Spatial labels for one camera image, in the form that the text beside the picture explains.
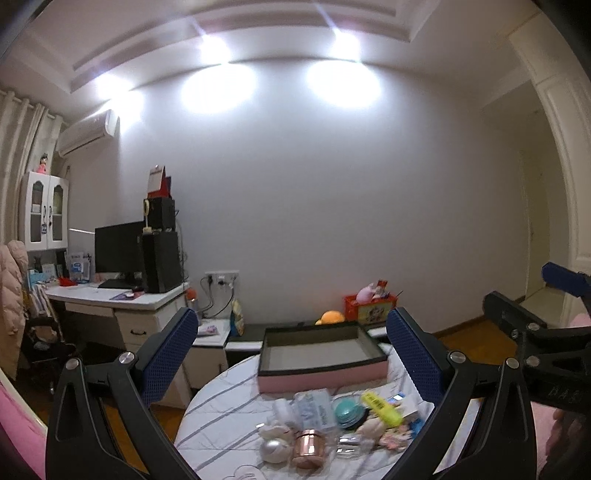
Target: curtain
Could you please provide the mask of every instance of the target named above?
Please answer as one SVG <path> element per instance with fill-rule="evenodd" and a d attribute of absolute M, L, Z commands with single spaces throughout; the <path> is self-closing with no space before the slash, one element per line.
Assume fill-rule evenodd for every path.
<path fill-rule="evenodd" d="M 18 205 L 23 175 L 35 170 L 46 153 L 47 171 L 63 118 L 40 103 L 0 92 L 0 244 L 18 239 Z"/>

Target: pink box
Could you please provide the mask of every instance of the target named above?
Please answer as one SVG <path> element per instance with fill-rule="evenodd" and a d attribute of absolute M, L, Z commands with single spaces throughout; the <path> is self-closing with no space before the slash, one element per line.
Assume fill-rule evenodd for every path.
<path fill-rule="evenodd" d="M 387 376 L 388 355 L 357 322 L 265 330 L 260 393 L 339 388 Z"/>

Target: cable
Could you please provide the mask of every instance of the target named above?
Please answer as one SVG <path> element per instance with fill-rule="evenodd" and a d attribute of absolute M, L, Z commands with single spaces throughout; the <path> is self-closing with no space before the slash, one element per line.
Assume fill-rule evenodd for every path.
<path fill-rule="evenodd" d="M 178 215 L 178 212 L 179 212 L 179 210 L 177 210 L 177 213 L 174 215 L 174 217 L 175 217 L 175 223 L 178 226 L 178 238 L 180 240 L 180 248 L 181 248 L 181 255 L 180 256 L 181 256 L 181 270 L 183 271 L 183 282 L 186 282 L 186 281 L 189 281 L 189 276 L 185 272 L 184 263 L 189 259 L 189 256 L 187 255 L 187 252 L 184 250 L 183 228 L 181 227 L 181 223 L 176 218 L 176 216 Z"/>
<path fill-rule="evenodd" d="M 206 278 L 207 277 L 203 277 L 201 280 L 199 280 L 199 284 L 201 285 L 201 288 L 205 292 L 205 296 L 207 297 L 207 299 L 209 301 L 209 305 L 207 305 L 207 307 L 204 307 L 202 309 L 199 309 L 199 312 L 201 312 L 201 313 L 208 311 L 215 304 L 215 301 L 213 300 L 213 294 L 212 294 L 212 284 L 210 283 L 209 286 L 208 286 L 208 288 L 205 288 L 203 286 L 203 280 L 205 280 Z"/>
<path fill-rule="evenodd" d="M 232 296 L 230 297 L 230 300 L 228 300 L 228 303 L 226 303 L 224 305 L 224 307 L 219 312 L 214 313 L 213 315 L 208 316 L 207 318 L 210 319 L 210 318 L 217 317 L 221 312 L 223 312 L 224 310 L 226 310 L 228 308 L 228 305 L 231 304 L 232 300 L 234 300 L 234 287 L 232 287 Z"/>

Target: baseboard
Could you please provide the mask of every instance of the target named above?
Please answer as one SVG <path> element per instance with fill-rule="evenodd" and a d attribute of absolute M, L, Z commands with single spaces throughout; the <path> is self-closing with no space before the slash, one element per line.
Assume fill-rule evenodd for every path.
<path fill-rule="evenodd" d="M 433 335 L 436 338 L 445 337 L 447 335 L 452 335 L 453 333 L 457 333 L 460 330 L 464 330 L 468 327 L 473 327 L 474 325 L 478 325 L 486 320 L 484 315 L 480 315 L 472 320 L 467 320 L 466 322 L 462 322 L 459 325 L 454 325 L 453 327 L 446 328 L 445 330 L 441 330 L 439 332 L 435 332 Z"/>

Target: orange stuffed toy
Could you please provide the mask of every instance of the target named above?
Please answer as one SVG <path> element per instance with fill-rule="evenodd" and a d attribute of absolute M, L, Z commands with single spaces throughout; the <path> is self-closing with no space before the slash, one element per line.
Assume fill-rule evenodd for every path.
<path fill-rule="evenodd" d="M 341 312 L 329 310 L 322 316 L 320 320 L 316 322 L 316 325 L 328 325 L 329 323 L 340 323 L 344 321 L 345 316 Z"/>

